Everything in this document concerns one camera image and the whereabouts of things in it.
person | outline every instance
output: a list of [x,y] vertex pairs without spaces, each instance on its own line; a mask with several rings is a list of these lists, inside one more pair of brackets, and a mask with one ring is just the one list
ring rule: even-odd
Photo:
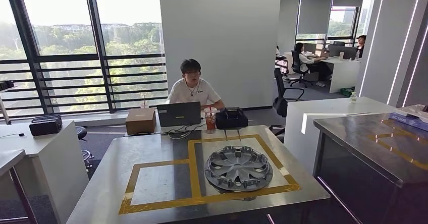
[[319,87],[325,87],[326,82],[331,78],[330,76],[333,73],[325,62],[320,62],[321,60],[324,60],[326,58],[307,58],[305,55],[302,54],[302,52],[304,52],[305,50],[305,45],[301,42],[297,43],[294,46],[294,50],[299,53],[299,59],[301,62],[300,71],[309,71],[310,73],[318,72],[318,82],[315,85]]
[[183,78],[174,83],[168,96],[168,102],[185,103],[200,102],[201,110],[207,107],[224,108],[220,96],[211,85],[200,77],[201,65],[195,59],[185,59],[180,66]]
[[277,53],[275,56],[275,68],[280,68],[282,74],[282,80],[287,83],[290,83],[290,79],[288,78],[288,61],[286,57],[280,55],[279,47],[277,45]]
[[358,56],[359,58],[362,57],[362,53],[364,51],[365,38],[366,38],[366,35],[361,35],[358,37],[358,51],[360,52]]

black stool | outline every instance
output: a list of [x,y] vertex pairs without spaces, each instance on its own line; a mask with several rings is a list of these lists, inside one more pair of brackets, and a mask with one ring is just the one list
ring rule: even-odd
[[[88,134],[88,131],[86,130],[86,128],[76,127],[76,131],[77,131],[77,138],[79,138],[79,140],[83,140],[86,142],[86,140],[83,139],[86,136],[86,134]],[[83,161],[85,161],[86,168],[87,169],[91,168],[92,164],[90,164],[89,159],[94,158],[94,155],[92,155],[92,153],[90,153],[88,150],[82,150],[82,155],[83,155]]]

black laptop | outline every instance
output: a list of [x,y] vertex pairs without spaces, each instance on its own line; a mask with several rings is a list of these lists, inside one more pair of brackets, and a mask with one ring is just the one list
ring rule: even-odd
[[161,127],[200,124],[200,102],[157,105]]

woman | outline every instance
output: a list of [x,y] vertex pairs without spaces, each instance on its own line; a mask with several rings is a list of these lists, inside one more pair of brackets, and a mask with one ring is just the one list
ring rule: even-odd
[[318,82],[315,85],[319,87],[325,87],[326,81],[330,79],[330,75],[332,74],[332,71],[330,70],[329,66],[327,66],[325,62],[320,62],[321,60],[324,60],[326,58],[307,58],[305,55],[302,54],[302,52],[304,52],[305,50],[305,45],[301,42],[295,45],[294,50],[299,53],[300,71],[309,71],[310,73],[318,72]]
[[279,51],[279,47],[277,45],[277,54],[275,57],[275,68],[280,68],[281,74],[282,74],[282,79],[289,83],[290,79],[288,78],[288,61],[287,59],[280,55],[280,51]]

glass cup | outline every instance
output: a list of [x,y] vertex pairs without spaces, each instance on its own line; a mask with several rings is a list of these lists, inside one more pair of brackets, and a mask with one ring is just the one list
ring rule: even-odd
[[208,107],[203,110],[205,112],[206,129],[213,130],[216,128],[216,113],[217,109]]

